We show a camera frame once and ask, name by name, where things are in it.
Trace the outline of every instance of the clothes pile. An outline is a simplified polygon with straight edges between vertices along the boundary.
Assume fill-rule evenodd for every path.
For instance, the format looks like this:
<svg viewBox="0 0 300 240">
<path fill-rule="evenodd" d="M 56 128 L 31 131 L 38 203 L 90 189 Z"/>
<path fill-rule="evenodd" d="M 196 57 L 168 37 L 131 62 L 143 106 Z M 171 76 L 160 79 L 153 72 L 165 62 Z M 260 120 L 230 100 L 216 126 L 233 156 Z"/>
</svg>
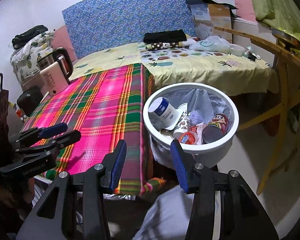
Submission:
<svg viewBox="0 0 300 240">
<path fill-rule="evenodd" d="M 146 33 L 143 42 L 146 44 L 146 50 L 173 49 L 187 47 L 196 43 L 183 30 Z"/>
<path fill-rule="evenodd" d="M 13 52 L 10 63 L 20 85 L 23 85 L 40 71 L 37 67 L 37 61 L 53 51 L 51 47 L 53 38 L 54 30 L 47 30 Z"/>
</svg>

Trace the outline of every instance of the blue patterned fabric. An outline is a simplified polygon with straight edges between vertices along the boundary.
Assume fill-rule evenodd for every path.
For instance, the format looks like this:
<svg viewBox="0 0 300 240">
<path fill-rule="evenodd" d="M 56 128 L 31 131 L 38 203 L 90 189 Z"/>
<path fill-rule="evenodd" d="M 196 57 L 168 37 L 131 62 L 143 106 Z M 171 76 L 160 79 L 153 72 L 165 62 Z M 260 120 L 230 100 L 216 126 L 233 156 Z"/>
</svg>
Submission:
<svg viewBox="0 0 300 240">
<path fill-rule="evenodd" d="M 183 29 L 194 35 L 185 0 L 84 0 L 62 14 L 78 58 L 140 42 L 146 32 Z"/>
</svg>

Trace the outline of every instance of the plastic trash bag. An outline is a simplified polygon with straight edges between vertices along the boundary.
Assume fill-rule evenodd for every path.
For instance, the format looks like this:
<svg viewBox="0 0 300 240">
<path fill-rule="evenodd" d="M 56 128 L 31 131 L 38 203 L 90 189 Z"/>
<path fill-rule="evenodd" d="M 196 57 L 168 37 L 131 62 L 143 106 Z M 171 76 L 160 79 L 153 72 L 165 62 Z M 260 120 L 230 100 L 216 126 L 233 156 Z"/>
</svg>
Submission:
<svg viewBox="0 0 300 240">
<path fill-rule="evenodd" d="M 204 122 L 207 124 L 214 115 L 223 113 L 229 119 L 228 131 L 232 128 L 234 113 L 223 99 L 213 93 L 202 89 L 185 88 L 167 92 L 163 94 L 162 97 L 174 108 L 178 108 L 181 104 L 187 103 L 188 113 L 196 111 L 200 115 L 201 118 L 197 119 L 198 123 Z M 149 135 L 149 139 L 154 160 L 168 168 L 174 169 L 170 148 L 161 145 L 160 142 L 157 142 L 151 135 Z M 195 155 L 194 157 L 197 162 L 206 165 L 206 163 L 201 160 L 201 156 L 202 155 Z"/>
<path fill-rule="evenodd" d="M 205 40 L 191 45 L 189 49 L 228 53 L 230 52 L 230 43 L 219 36 L 209 36 Z"/>
</svg>

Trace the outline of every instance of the trash can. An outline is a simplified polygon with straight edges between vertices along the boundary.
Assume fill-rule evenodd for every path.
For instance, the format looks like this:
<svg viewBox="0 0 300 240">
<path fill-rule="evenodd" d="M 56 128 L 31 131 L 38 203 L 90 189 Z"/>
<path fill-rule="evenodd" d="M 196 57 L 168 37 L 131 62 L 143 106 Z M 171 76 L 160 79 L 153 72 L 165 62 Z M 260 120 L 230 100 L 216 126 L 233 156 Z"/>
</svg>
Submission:
<svg viewBox="0 0 300 240">
<path fill-rule="evenodd" d="M 191 153 L 197 162 L 203 163 L 210 168 L 215 166 L 228 153 L 232 145 L 232 138 L 239 124 L 238 110 L 232 100 L 220 90 L 205 84 L 180 83 L 164 87 L 152 94 L 146 101 L 143 109 L 143 119 L 146 129 L 148 130 L 150 135 L 150 145 L 154 154 L 154 159 L 160 164 L 169 168 L 173 168 L 172 158 L 170 154 L 170 144 L 172 142 L 172 139 L 162 135 L 152 125 L 148 114 L 149 106 L 156 98 L 164 97 L 175 108 L 183 103 L 188 103 L 188 111 L 195 110 L 191 108 L 194 106 L 201 107 L 200 104 L 202 101 L 200 100 L 200 96 L 204 91 L 206 91 L 210 95 L 210 98 L 221 99 L 225 102 L 225 109 L 227 109 L 227 114 L 229 115 L 228 132 L 223 138 L 209 144 L 181 144 L 181 146 L 185 152 Z M 155 150 L 153 148 L 155 144 L 159 146 L 159 150 Z"/>
</svg>

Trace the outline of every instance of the yellow bedsheet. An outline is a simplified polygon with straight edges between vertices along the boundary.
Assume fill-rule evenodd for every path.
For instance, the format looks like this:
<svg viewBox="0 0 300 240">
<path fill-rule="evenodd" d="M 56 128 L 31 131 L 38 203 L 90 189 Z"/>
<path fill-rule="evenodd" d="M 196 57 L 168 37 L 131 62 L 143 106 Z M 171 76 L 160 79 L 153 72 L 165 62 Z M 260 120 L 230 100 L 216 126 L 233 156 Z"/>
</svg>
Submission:
<svg viewBox="0 0 300 240">
<path fill-rule="evenodd" d="M 142 63 L 154 75 L 156 89 L 175 83 L 198 82 L 213 86 L 228 96 L 267 90 L 277 93 L 279 90 L 276 72 L 263 60 L 253 62 L 233 55 L 216 56 L 221 53 L 215 55 L 213 52 L 202 56 L 207 53 L 182 48 L 178 51 L 167 49 L 165 52 L 167 53 L 162 51 L 158 55 L 158 52 L 145 51 L 144 43 L 131 43 L 98 51 L 74 65 L 71 79 L 101 70 Z"/>
</svg>

